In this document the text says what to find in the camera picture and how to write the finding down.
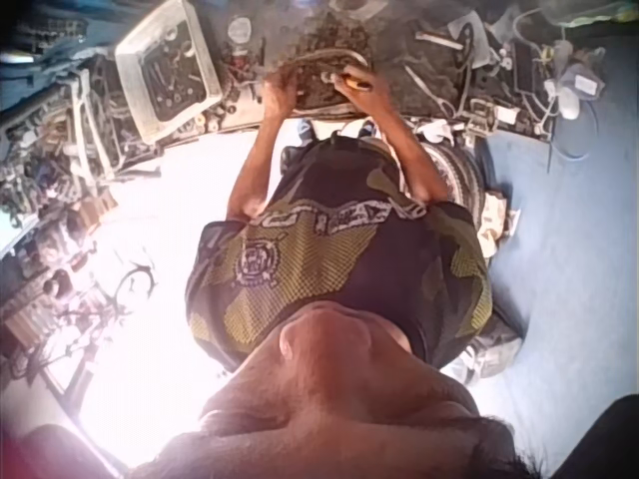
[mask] scissors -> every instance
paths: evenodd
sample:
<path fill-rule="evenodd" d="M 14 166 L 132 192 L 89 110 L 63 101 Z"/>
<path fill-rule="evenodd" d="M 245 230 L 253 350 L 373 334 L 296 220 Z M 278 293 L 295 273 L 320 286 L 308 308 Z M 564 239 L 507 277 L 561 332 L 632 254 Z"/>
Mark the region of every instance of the scissors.
<path fill-rule="evenodd" d="M 444 100 L 443 98 L 439 98 L 434 93 L 432 93 L 432 90 L 428 88 L 428 85 L 426 85 L 426 83 L 408 65 L 404 65 L 403 68 L 408 73 L 408 75 L 410 75 L 410 78 L 412 78 L 412 81 L 417 84 L 419 89 L 423 93 L 425 93 L 430 100 L 432 100 L 433 102 L 437 104 L 437 106 L 439 107 L 439 110 L 441 110 L 441 113 L 443 113 L 444 117 L 446 118 L 455 117 L 457 113 L 457 109 L 453 107 L 450 102 Z"/>

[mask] black t-shirt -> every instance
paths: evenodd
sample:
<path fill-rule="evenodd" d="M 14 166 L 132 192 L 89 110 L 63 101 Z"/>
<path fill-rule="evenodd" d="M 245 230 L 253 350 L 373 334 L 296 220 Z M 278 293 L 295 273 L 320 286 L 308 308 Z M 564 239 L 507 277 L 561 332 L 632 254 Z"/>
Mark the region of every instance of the black t-shirt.
<path fill-rule="evenodd" d="M 228 370 L 317 300 L 392 321 L 435 367 L 455 358 L 492 310 L 469 212 L 414 202 L 390 157 L 347 139 L 308 152 L 249 224 L 206 226 L 186 300 L 196 341 Z"/>

